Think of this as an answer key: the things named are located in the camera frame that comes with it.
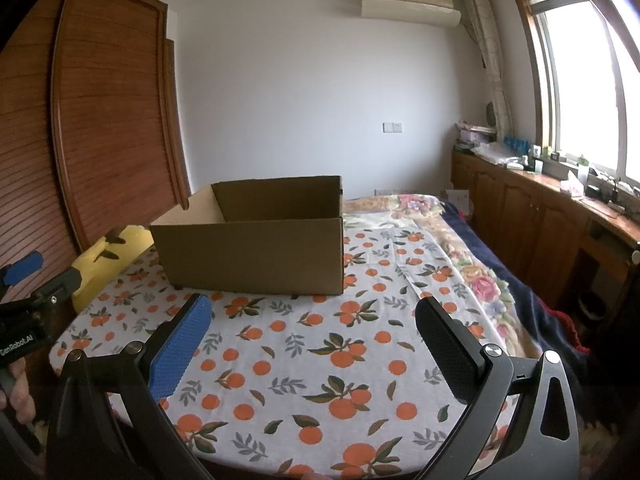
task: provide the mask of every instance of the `metal screw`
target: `metal screw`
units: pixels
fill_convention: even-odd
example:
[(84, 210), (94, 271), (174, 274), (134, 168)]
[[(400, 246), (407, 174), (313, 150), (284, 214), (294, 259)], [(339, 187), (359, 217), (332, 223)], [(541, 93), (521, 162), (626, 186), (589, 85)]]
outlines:
[(127, 354), (135, 355), (142, 350), (144, 345), (140, 341), (132, 341), (127, 346), (124, 347), (124, 351)]
[(555, 365), (560, 362), (560, 356), (558, 355), (558, 352), (554, 352), (553, 350), (547, 350), (545, 352), (545, 359)]
[(485, 346), (484, 351), (491, 357), (500, 357), (502, 355), (502, 349), (498, 345), (494, 344)]
[(66, 356), (67, 361), (78, 361), (79, 358), (82, 357), (82, 350), (75, 349), (69, 352), (69, 355)]

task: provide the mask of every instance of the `yellow cushion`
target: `yellow cushion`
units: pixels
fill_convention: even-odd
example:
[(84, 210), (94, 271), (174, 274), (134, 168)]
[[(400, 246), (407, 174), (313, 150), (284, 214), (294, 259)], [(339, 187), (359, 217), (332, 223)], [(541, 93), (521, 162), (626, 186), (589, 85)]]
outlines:
[[(106, 285), (154, 243), (151, 232), (138, 225), (125, 227), (119, 237), (125, 241), (124, 244), (110, 244), (104, 237), (100, 238), (73, 262), (72, 265), (82, 275), (80, 288), (72, 297), (74, 309), (78, 314)], [(117, 254), (118, 259), (111, 260), (100, 256), (105, 250)]]

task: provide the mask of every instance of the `red blanket trim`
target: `red blanket trim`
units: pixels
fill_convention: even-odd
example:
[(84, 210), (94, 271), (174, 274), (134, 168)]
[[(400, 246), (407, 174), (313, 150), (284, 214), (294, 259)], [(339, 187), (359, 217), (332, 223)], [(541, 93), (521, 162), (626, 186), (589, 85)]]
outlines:
[(578, 333), (575, 331), (574, 320), (571, 319), (571, 317), (569, 317), (569, 315), (564, 312), (560, 312), (559, 310), (553, 310), (549, 308), (548, 306), (546, 306), (546, 303), (544, 301), (540, 300), (540, 298), (538, 298), (538, 301), (549, 314), (551, 314), (560, 322), (572, 346), (574, 346), (574, 348), (579, 352), (590, 354), (591, 349), (585, 346), (582, 346), (582, 344), (580, 343), (580, 338), (578, 337)]

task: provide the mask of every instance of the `wardrobe door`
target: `wardrobe door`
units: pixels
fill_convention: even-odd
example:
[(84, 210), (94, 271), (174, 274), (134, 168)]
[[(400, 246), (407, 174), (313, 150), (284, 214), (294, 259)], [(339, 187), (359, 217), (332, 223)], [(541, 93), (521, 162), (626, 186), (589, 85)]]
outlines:
[(64, 0), (39, 0), (0, 52), (0, 267), (40, 251), (42, 269), (4, 301), (28, 296), (75, 259), (49, 125), (49, 74)]
[(56, 161), (82, 248), (180, 202), (166, 127), (166, 5), (66, 0), (53, 62)]

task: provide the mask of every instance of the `open cardboard box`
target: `open cardboard box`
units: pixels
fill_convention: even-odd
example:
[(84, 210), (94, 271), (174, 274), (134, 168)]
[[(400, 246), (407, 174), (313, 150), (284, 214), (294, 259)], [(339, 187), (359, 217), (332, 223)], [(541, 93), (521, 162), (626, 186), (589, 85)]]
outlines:
[(218, 182), (150, 226), (173, 286), (341, 294), (339, 176)]

